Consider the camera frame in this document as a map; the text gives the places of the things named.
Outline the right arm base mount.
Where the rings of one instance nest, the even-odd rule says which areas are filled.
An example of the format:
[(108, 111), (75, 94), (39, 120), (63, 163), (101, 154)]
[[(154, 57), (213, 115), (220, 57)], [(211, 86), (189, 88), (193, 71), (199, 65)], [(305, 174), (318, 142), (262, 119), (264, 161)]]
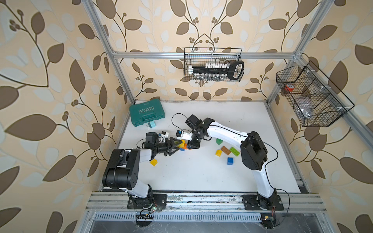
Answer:
[(280, 196), (275, 193), (269, 198), (264, 198), (259, 194), (243, 195), (242, 202), (247, 211), (283, 211), (285, 209)]

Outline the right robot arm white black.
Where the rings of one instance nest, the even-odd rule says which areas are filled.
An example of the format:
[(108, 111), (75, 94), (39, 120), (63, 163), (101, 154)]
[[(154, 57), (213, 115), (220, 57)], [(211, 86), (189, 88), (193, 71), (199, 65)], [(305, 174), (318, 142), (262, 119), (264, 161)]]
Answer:
[(191, 140), (188, 149), (199, 149), (205, 137), (221, 139), (239, 149), (242, 163), (253, 171), (259, 199), (270, 201), (276, 195), (275, 188), (269, 182), (265, 166), (268, 150), (259, 134), (255, 131), (244, 133), (223, 126), (211, 118), (198, 119), (195, 115), (187, 118), (186, 124), (191, 128)]

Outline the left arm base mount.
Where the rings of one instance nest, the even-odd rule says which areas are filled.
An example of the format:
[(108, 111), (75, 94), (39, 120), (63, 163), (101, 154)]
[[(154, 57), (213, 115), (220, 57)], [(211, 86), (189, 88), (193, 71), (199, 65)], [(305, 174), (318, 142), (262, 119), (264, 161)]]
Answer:
[(151, 194), (146, 198), (138, 198), (129, 194), (128, 197), (128, 209), (146, 210), (154, 208), (156, 211), (161, 212), (166, 208), (167, 204), (166, 194)]

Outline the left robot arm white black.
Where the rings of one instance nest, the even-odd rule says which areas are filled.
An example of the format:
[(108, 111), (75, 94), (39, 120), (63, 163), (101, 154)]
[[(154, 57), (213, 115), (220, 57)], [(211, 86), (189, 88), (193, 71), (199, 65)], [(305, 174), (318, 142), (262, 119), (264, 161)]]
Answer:
[(113, 150), (103, 174), (103, 187), (125, 191), (136, 199), (152, 198), (151, 186), (139, 179), (140, 163), (150, 162), (158, 154), (171, 156), (182, 143), (173, 137), (161, 138), (156, 133), (148, 133), (140, 148)]

